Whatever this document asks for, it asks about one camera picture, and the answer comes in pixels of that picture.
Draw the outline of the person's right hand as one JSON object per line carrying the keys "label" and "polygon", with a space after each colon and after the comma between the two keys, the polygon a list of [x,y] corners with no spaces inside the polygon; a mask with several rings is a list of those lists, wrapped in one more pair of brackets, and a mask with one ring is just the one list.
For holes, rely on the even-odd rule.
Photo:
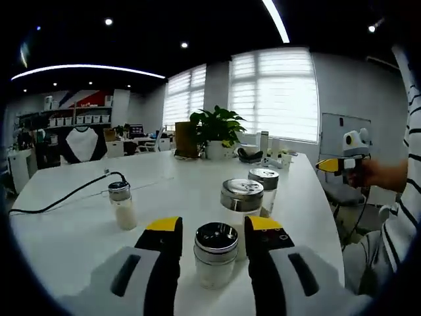
{"label": "person's right hand", "polygon": [[369,159],[360,161],[347,173],[348,184],[353,188],[368,187],[372,184],[372,179],[376,175],[376,162]]}

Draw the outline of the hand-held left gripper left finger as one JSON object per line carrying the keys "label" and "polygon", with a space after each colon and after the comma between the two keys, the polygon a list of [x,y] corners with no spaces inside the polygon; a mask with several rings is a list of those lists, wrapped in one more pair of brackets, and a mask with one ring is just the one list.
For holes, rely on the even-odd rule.
{"label": "hand-held left gripper left finger", "polygon": [[135,246],[111,255],[88,286],[60,303],[71,315],[173,315],[182,237],[181,217],[153,221]]}

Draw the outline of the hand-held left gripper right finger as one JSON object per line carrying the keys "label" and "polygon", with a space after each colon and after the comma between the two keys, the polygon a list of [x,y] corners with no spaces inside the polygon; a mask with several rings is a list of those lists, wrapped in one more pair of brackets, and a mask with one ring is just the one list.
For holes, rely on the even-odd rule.
{"label": "hand-held left gripper right finger", "polygon": [[280,223],[246,216],[244,229],[257,315],[363,314],[370,297],[344,288],[337,270],[295,246]]}

